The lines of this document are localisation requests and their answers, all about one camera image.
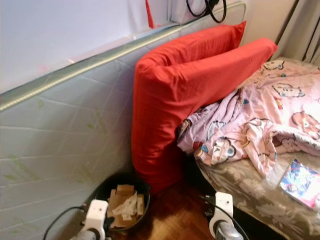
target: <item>pillow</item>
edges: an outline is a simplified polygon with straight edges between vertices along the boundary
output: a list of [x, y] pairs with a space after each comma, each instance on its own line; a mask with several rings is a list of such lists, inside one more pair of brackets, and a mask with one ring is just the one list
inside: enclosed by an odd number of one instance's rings
[[168, 42], [135, 67], [131, 150], [137, 173], [157, 193], [183, 176], [176, 128], [253, 74], [277, 46], [261, 39], [236, 48], [245, 23], [222, 25]]

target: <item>curtain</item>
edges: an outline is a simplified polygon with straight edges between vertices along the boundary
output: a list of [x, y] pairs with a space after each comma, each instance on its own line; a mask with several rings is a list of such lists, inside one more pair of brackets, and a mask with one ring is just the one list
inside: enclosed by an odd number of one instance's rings
[[297, 0], [278, 38], [278, 57], [320, 66], [320, 0]]

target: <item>gray floral bedsheet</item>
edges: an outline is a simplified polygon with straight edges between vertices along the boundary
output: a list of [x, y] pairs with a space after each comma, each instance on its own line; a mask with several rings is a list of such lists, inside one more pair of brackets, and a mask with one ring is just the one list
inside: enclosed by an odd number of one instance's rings
[[320, 212], [311, 210], [287, 195], [279, 183], [293, 159], [320, 173], [319, 157], [302, 152], [285, 153], [263, 178], [249, 160], [208, 166], [197, 164], [216, 191], [233, 196], [240, 210], [266, 224], [288, 240], [320, 240]]

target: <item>wooden floor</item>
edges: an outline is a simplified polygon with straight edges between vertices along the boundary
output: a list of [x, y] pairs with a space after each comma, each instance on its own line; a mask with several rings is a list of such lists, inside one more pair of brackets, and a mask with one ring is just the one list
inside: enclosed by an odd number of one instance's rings
[[145, 224], [135, 233], [109, 233], [115, 240], [213, 240], [200, 194], [181, 181], [151, 199]]

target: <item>cardboard piece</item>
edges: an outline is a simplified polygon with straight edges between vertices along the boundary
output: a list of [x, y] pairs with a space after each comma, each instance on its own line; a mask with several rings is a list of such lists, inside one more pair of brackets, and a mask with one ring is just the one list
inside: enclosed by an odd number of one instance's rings
[[137, 215], [114, 215], [113, 210], [119, 205], [123, 204], [129, 199], [135, 192], [135, 187], [132, 185], [118, 185], [117, 189], [112, 189], [109, 198], [109, 207], [107, 210], [107, 216], [114, 217], [114, 222], [111, 224], [111, 228], [127, 228], [136, 223]]
[[144, 214], [145, 211], [145, 198], [143, 194], [137, 195], [137, 206], [136, 206], [136, 216], [139, 218]]

